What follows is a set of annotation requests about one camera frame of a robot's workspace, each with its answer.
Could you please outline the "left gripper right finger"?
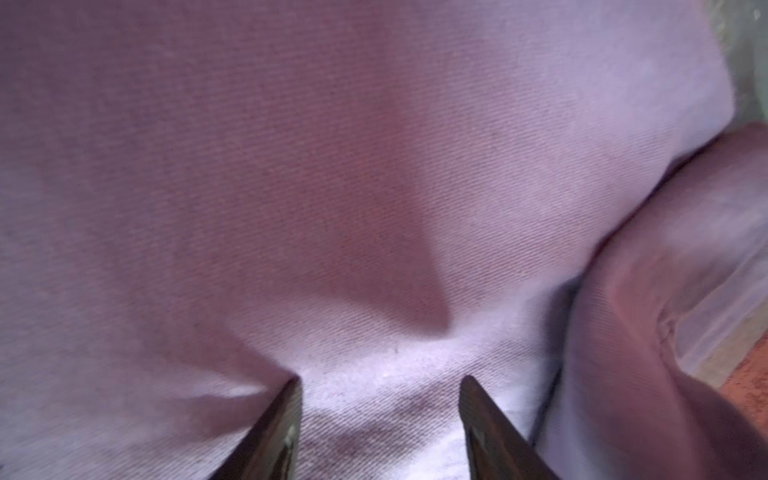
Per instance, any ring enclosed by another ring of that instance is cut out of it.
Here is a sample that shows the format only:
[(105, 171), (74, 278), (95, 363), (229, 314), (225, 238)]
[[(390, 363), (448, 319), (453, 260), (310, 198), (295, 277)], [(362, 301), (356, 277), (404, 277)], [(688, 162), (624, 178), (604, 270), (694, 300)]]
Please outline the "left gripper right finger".
[(461, 380), (458, 409), (472, 480), (558, 479), (471, 375)]

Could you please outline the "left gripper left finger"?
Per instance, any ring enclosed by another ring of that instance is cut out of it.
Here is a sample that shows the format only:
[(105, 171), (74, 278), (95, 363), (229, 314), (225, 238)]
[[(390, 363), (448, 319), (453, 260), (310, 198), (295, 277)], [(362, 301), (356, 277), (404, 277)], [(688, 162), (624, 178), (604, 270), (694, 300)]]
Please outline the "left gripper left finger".
[(209, 479), (294, 479), (302, 413), (303, 385), (301, 379), (294, 376)]

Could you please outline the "purple trousers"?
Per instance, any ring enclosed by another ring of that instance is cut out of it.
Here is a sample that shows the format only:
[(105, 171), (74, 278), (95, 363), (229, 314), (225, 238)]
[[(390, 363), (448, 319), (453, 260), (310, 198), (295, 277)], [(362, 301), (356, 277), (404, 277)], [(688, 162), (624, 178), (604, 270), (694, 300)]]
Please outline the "purple trousers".
[(1, 475), (763, 479), (686, 357), (767, 294), (767, 128), (700, 1), (5, 1)]

